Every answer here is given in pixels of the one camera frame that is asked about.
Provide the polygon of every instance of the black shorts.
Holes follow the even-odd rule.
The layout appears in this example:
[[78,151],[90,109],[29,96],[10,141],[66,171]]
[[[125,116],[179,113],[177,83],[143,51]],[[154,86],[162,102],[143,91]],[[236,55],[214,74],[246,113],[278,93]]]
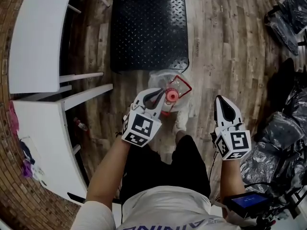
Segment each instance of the black shorts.
[[131,146],[119,194],[121,203],[141,191],[163,185],[192,189],[209,198],[206,165],[191,136],[179,141],[171,165],[162,162],[160,155],[148,145]]

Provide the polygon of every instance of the white table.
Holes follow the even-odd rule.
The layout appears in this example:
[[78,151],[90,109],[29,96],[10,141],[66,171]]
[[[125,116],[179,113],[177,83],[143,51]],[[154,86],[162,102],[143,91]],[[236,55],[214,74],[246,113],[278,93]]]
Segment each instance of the white table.
[[72,200],[67,193],[86,198],[87,186],[71,146],[65,111],[111,89],[113,85],[106,84],[57,102],[37,102],[39,94],[32,99],[27,97],[33,101],[13,101],[19,122],[18,138],[27,145],[35,165],[44,172],[42,186],[79,205],[82,203]]
[[59,75],[62,30],[68,2],[23,1],[10,48],[10,93],[57,92],[61,82],[103,75]]

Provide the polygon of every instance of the white t-shirt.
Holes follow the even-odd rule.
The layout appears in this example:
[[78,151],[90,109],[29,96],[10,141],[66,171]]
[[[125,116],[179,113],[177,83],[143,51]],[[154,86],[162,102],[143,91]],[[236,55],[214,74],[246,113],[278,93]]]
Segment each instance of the white t-shirt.
[[[183,187],[158,186],[140,192],[123,205],[118,230],[239,230],[225,219],[210,215],[211,203],[200,193]],[[86,202],[72,230],[114,230],[112,211],[102,203]]]

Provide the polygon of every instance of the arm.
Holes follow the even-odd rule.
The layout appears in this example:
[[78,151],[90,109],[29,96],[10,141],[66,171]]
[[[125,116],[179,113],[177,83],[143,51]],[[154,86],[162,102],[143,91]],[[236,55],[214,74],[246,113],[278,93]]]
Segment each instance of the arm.
[[112,210],[112,201],[124,173],[129,149],[130,143],[117,136],[91,178],[86,201],[103,203]]
[[[221,172],[221,202],[223,202],[226,196],[243,193],[245,193],[245,187],[240,170],[240,160],[223,161]],[[227,212],[224,208],[223,217],[227,217]]]

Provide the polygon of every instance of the brick wall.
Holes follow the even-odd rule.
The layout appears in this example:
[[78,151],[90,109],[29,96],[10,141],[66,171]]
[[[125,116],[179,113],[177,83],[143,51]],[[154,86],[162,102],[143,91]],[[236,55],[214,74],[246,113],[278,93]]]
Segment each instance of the brick wall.
[[21,174],[23,153],[9,129],[8,55],[23,0],[0,0],[0,218],[14,230],[69,229],[78,206]]

